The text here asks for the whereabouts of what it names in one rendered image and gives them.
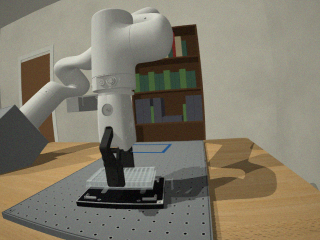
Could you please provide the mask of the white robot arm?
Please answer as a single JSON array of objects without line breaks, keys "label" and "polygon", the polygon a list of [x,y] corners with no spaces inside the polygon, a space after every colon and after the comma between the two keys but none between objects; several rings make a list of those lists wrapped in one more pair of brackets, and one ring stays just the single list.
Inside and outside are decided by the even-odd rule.
[{"label": "white robot arm", "polygon": [[[97,111],[95,96],[135,90],[136,65],[167,57],[173,38],[170,22],[153,7],[132,14],[119,8],[100,10],[91,19],[91,47],[54,65],[64,85],[48,82],[19,110],[37,129],[65,99],[67,113]],[[92,92],[98,94],[85,95],[90,82],[80,69],[91,70]]]}]

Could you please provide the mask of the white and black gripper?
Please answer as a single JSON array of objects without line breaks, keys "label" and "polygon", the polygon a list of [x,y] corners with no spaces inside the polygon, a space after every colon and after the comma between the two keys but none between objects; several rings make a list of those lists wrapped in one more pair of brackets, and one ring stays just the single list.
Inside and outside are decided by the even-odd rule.
[{"label": "white and black gripper", "polygon": [[124,168],[135,167],[132,146],[137,137],[131,100],[133,95],[134,91],[114,91],[95,96],[98,98],[99,150],[109,187],[124,187]]}]

